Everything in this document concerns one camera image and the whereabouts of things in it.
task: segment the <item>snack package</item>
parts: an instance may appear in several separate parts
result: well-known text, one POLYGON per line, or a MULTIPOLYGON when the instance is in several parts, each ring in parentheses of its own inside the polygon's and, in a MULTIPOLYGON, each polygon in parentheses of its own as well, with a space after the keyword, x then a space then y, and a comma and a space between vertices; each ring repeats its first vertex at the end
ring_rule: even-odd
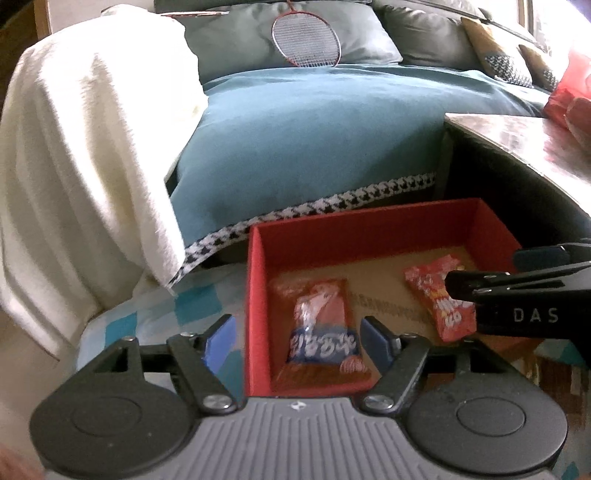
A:
POLYGON ((583 150, 591 154, 591 100, 574 99, 566 110, 564 120, 583 150))
POLYGON ((455 342, 476 331, 476 308, 469 301, 455 300, 445 289, 445 277, 451 270, 463 270, 453 255, 428 265, 406 268, 404 278, 435 319, 437 332, 444 342, 455 342))
POLYGON ((569 66, 556 90, 552 92, 542 113, 554 122, 568 128, 564 116, 576 98, 591 100, 591 57, 578 46, 569 52, 569 66))
POLYGON ((318 387, 371 377, 361 358, 345 279, 278 282, 272 290, 293 323, 285 367, 276 382, 318 387))

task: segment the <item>gray pillow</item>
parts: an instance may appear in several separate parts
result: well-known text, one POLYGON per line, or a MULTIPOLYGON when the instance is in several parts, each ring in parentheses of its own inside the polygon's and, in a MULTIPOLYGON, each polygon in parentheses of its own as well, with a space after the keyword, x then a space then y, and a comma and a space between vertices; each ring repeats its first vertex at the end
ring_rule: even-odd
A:
POLYGON ((484 14, 470 0, 374 0, 372 6, 379 12, 384 11, 386 7, 406 7, 457 20, 462 15, 485 19, 484 14))
MULTIPOLYGON (((357 2, 360 4, 370 4, 372 2, 372 0, 342 1, 357 2)), ((268 0, 266 3, 272 4, 276 2, 277 0, 268 0)), ((251 3, 250 0, 154 0, 154 11, 158 14, 163 14, 165 12, 191 12, 251 3)))
MULTIPOLYGON (((295 2, 297 10, 306 10, 324 18, 339 37, 341 63, 396 64, 400 52, 368 5, 354 2, 312 0, 295 2)), ((229 10, 221 17, 179 18, 185 25, 185 39, 199 58, 201 81, 290 64, 277 51, 271 27, 287 3, 250 4, 222 7, 229 10)))
POLYGON ((387 7, 384 26, 404 65, 482 70, 460 20, 422 10, 387 7))

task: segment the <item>teal blanket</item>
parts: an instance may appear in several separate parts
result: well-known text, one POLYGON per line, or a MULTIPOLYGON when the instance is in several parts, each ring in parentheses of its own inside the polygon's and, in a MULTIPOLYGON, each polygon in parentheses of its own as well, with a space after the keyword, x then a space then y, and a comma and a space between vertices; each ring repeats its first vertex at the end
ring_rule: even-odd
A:
POLYGON ((481 72, 340 65, 205 84, 171 198, 187 246, 227 225, 436 171, 443 115, 539 116, 548 95, 481 72))

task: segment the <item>pillow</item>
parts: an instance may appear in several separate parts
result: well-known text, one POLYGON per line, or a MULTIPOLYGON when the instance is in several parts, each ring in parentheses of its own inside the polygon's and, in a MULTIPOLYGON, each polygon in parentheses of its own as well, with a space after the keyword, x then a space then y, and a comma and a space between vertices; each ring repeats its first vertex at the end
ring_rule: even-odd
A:
POLYGON ((556 90, 559 79, 556 78, 550 55, 532 45, 520 44, 519 49, 530 70, 534 85, 549 92, 556 90))
POLYGON ((462 25, 488 75, 513 85, 532 87, 530 71, 517 44, 508 41, 507 32, 466 17, 462 18, 462 25))
POLYGON ((460 20, 464 15, 485 19, 480 9, 476 8, 470 0, 374 0, 372 7, 379 12, 384 11, 386 7, 406 7, 457 20, 460 20))
MULTIPOLYGON (((312 0, 295 2, 294 8, 323 17, 339 37, 341 63, 396 64, 400 52, 371 7, 354 2, 312 0)), ((203 83, 229 75, 291 64, 271 38, 273 21, 288 11, 287 3, 222 7, 228 15, 179 18, 185 39, 199 58, 203 83)))
MULTIPOLYGON (((277 0, 268 0, 267 3, 275 3, 277 0)), ((345 2, 357 2, 370 4, 372 0, 341 0, 345 2)), ((231 5, 251 4, 249 0, 154 0, 154 11, 158 14, 165 12, 191 12, 209 10, 210 8, 229 7, 231 5)))
POLYGON ((461 20, 406 7, 386 7, 384 26, 403 65, 482 70, 461 20))

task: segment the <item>patterned cushion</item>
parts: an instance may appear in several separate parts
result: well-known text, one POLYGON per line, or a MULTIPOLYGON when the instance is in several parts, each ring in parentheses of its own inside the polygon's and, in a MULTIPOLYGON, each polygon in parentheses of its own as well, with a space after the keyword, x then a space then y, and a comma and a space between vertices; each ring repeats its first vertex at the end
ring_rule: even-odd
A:
POLYGON ((521 55, 534 79, 534 84, 549 92, 553 92, 560 80, 553 67, 552 58, 531 45, 520 44, 521 55))
POLYGON ((531 76, 524 74, 510 55, 487 55, 485 61, 494 70, 493 78, 522 87, 531 87, 531 76))
POLYGON ((466 17, 462 18, 462 25, 488 75, 513 85, 532 87, 531 73, 512 35, 466 17))

